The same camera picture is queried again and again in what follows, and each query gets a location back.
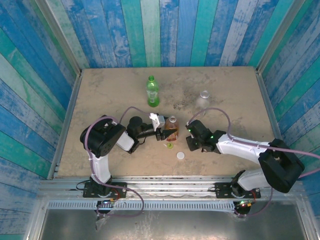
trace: small glass bottle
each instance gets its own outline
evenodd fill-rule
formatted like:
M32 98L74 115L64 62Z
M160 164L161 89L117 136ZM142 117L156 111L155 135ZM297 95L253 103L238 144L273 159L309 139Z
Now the small glass bottle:
M199 111L206 109L210 106L210 101L209 101L209 92L207 90L204 90L200 93L200 96L196 99L195 101L195 111L194 114L198 113ZM206 114L206 111L203 113L199 114L198 116L204 116Z
M159 85L154 76L149 76L146 82L146 93L148 94L148 104L150 107L157 107L160 103L159 99Z
M178 120L175 116L171 116L167 118L165 121L164 129L169 130L169 129L176 129L176 132L172 133L168 138L166 139L168 142L172 142L178 139L179 135L179 123Z

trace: brown liquid bottle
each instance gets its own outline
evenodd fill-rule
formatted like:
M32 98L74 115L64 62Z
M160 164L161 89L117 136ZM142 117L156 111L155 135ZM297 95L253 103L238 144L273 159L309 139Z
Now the brown liquid bottle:
M176 129L175 133L172 133L168 138L166 139L168 142L172 142L178 139L179 135L179 123L178 120L175 116L169 117L165 121L164 129L169 130L169 129Z

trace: blue wooden wall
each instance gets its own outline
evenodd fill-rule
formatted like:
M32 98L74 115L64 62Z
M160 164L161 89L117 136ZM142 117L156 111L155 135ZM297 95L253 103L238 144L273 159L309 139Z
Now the blue wooden wall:
M75 78L35 0L1 0L0 240L24 236Z
M85 68L257 66L293 0L46 0Z
M320 0L306 0L262 73L284 141L320 155ZM300 156L306 172L320 160ZM320 219L320 172L303 178Z

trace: green plastic bottle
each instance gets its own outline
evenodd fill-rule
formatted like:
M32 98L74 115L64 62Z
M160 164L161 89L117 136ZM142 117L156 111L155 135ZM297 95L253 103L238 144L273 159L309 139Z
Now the green plastic bottle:
M155 80L154 76L149 76L148 81L146 82L146 93L148 94L148 104L150 107L157 107L160 103L159 95L159 85Z

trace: table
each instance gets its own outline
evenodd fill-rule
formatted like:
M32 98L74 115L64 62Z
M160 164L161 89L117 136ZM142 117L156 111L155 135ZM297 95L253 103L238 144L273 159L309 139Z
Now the table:
M160 105L147 104L146 82L154 75L159 82ZM255 163L240 157L191 152L186 143L189 132L186 122L195 113L195 100L200 92L210 93L211 107L225 110L232 121L231 133L256 141L272 141L274 135L253 67L158 67L85 69L74 107L69 131L58 171L58 178L85 177L91 174L88 155L80 142L80 134L102 115L120 119L123 112L135 106L146 112L164 116L175 115L179 121L179 137L173 148L167 141L148 137L145 144L128 154L115 146L109 154L109 169L113 176L176 176L234 175L243 169L255 169ZM140 116L131 109L122 124ZM200 119L212 132L227 130L222 113L209 111ZM185 158L176 154L184 152Z

